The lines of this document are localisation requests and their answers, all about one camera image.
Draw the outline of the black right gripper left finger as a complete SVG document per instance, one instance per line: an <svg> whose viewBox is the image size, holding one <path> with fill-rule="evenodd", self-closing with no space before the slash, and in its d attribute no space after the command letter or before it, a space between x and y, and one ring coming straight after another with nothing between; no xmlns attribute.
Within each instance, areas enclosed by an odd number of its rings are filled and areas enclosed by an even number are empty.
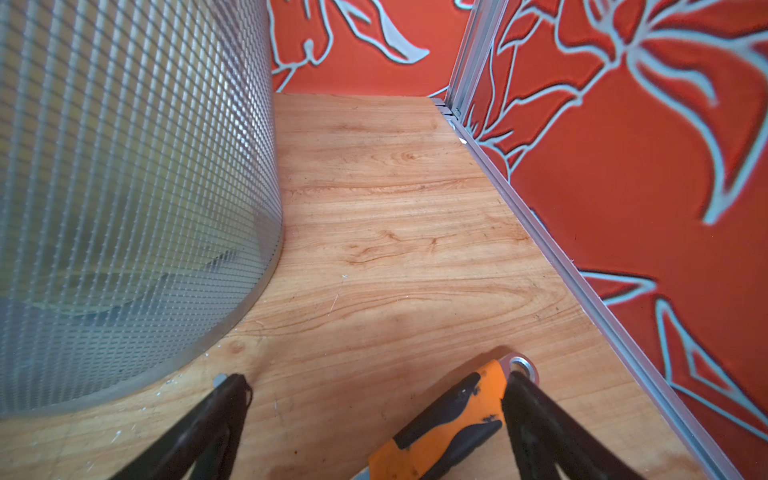
<svg viewBox="0 0 768 480"><path fill-rule="evenodd" d="M242 374L221 384L115 479L228 479L253 390Z"/></svg>

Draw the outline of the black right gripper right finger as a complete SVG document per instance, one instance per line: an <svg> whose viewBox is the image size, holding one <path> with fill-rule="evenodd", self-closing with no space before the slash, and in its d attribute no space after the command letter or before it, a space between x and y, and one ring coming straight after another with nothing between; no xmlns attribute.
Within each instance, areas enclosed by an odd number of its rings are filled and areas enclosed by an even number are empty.
<svg viewBox="0 0 768 480"><path fill-rule="evenodd" d="M501 406L522 479L641 477L521 372L510 374Z"/></svg>

